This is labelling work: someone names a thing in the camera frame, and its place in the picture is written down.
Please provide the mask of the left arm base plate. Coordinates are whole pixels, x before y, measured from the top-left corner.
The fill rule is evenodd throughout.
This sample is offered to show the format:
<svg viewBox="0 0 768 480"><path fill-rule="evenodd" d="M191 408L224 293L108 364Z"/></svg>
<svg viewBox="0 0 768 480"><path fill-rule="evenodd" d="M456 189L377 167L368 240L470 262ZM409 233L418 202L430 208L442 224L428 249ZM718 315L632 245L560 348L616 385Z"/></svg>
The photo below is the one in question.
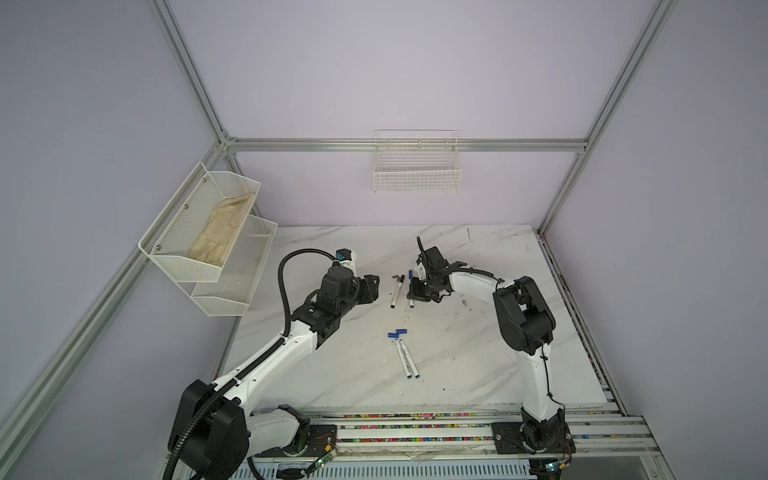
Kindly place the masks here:
<svg viewBox="0 0 768 480"><path fill-rule="evenodd" d="M259 454L256 458L320 457L328 447L336 444L336 425L310 425L296 442L286 447L276 447Z"/></svg>

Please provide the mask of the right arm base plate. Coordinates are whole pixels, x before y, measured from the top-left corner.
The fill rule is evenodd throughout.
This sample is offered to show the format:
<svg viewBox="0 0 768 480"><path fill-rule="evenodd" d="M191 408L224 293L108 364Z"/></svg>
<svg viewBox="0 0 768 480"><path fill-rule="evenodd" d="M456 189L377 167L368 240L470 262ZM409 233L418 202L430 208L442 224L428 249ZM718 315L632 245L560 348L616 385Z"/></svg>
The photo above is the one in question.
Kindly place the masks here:
<svg viewBox="0 0 768 480"><path fill-rule="evenodd" d="M569 427L556 421L495 422L491 424L492 440L498 454L573 454L576 450Z"/></svg>

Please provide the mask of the white marker pen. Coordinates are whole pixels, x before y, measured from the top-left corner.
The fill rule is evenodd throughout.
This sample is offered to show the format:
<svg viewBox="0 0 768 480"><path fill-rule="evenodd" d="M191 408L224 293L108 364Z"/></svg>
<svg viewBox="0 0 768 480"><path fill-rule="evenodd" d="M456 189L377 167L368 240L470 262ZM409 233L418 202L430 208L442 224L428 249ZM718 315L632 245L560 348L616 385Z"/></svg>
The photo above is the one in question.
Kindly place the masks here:
<svg viewBox="0 0 768 480"><path fill-rule="evenodd" d="M396 284L395 284L394 290L392 292L391 301L390 301L390 308L391 309L395 309L396 308L396 305L397 305L397 302L398 302L398 299L399 299L399 296L400 296L400 293L401 293L404 281L405 281L405 276L404 275L399 275L396 278Z"/></svg>
<svg viewBox="0 0 768 480"><path fill-rule="evenodd" d="M409 302L409 308L414 309L415 308L415 301L414 301L414 272L413 270L409 270L408 272L408 278L409 278L409 286L408 286L408 292L407 292L407 299Z"/></svg>
<svg viewBox="0 0 768 480"><path fill-rule="evenodd" d="M407 364L408 364L408 366L410 368L411 376L414 379L418 379L420 377L420 372L419 372L419 370L417 368L417 365L416 365L412 355L410 354L409 349L407 348L407 345L405 344L404 341L400 341L400 346L401 346L401 350L403 351L403 354L404 354L404 356L406 358L406 362L407 362Z"/></svg>
<svg viewBox="0 0 768 480"><path fill-rule="evenodd" d="M406 375L406 378L407 379L412 379L413 378L413 373L412 373L412 370L410 368L410 364L409 364L408 360L406 359L405 353L404 353L404 351L402 349L402 345L401 345L400 340L399 339L395 339L394 340L394 344L395 344L396 351L398 353L400 362L402 364L404 373Z"/></svg>

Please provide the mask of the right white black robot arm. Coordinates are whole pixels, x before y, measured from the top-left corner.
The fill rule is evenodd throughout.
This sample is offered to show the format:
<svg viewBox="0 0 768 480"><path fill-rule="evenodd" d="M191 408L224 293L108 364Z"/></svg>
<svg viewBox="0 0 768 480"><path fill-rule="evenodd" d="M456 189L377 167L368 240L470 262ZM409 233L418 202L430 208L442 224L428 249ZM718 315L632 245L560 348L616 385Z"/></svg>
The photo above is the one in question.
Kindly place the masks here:
<svg viewBox="0 0 768 480"><path fill-rule="evenodd" d="M439 303L453 293L494 307L502 339L515 352L523 385L522 447L542 452L565 435L566 407L554 398L549 373L556 320L535 280L505 280L460 261L449 262L436 247L418 246L408 298Z"/></svg>

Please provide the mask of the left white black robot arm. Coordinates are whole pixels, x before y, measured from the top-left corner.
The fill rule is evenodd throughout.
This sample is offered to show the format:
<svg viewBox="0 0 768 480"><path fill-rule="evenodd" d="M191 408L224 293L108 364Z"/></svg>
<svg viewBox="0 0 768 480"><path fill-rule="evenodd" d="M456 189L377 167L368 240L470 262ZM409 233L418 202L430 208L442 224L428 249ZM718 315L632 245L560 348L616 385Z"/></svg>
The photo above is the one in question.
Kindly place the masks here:
<svg viewBox="0 0 768 480"><path fill-rule="evenodd" d="M307 418L288 405L257 413L257 404L278 379L340 328L346 314L375 302L379 285L376 275L359 277L333 263L320 288L290 312L283 333L271 344L209 383L189 384L173 421L163 478L173 478L177 466L184 464L196 479L228 479L254 455L273 449L302 452Z"/></svg>

